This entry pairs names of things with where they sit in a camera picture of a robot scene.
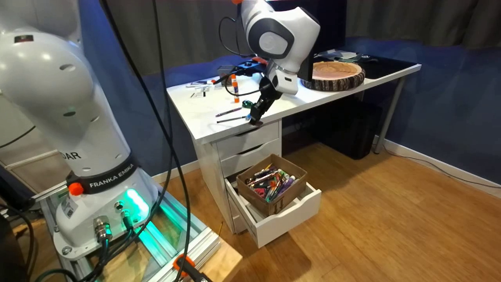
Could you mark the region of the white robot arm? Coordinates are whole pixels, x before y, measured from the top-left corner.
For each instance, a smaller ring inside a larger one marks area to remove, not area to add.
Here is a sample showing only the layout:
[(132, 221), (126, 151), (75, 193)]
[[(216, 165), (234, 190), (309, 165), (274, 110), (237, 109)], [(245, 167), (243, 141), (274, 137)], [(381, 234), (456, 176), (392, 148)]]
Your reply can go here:
[[(268, 62), (262, 98), (249, 121), (257, 124), (274, 101), (298, 91), (298, 73), (315, 46), (320, 24), (302, 8), (274, 10), (241, 0), (251, 51)], [(44, 32), (21, 13), (2, 10), (2, 94), (41, 131), (71, 168), (69, 195), (58, 206), (55, 243), (90, 251), (107, 237), (147, 221), (158, 192), (141, 170), (113, 116), (83, 51)]]

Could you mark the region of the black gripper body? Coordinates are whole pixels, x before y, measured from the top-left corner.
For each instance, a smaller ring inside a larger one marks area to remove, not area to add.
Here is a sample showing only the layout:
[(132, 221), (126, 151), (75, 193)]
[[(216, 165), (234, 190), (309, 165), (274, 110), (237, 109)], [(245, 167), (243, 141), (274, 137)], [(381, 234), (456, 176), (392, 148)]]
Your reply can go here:
[(274, 88), (273, 82), (265, 77), (260, 82), (260, 98), (252, 105), (252, 118), (260, 120), (279, 98), (281, 93)]

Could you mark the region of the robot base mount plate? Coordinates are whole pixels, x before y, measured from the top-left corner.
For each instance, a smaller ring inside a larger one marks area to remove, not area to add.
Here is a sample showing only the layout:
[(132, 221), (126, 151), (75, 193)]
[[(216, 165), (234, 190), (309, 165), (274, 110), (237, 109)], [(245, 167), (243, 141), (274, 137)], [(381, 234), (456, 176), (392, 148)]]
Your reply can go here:
[[(116, 242), (111, 246), (111, 257), (94, 278), (94, 282), (174, 282), (179, 272), (174, 268), (177, 257), (185, 251), (182, 243), (174, 246), (166, 232), (168, 215), (180, 215), (182, 206), (171, 196), (162, 204), (162, 217), (155, 218), (133, 242)], [(205, 275), (204, 282), (224, 282), (232, 276), (241, 262), (241, 254), (235, 251), (210, 228), (191, 218), (191, 242), (187, 245), (193, 268)], [(94, 250), (80, 259), (58, 256), (60, 268), (47, 270), (36, 276), (36, 282), (65, 279), (66, 282), (83, 282), (99, 265), (101, 253)]]

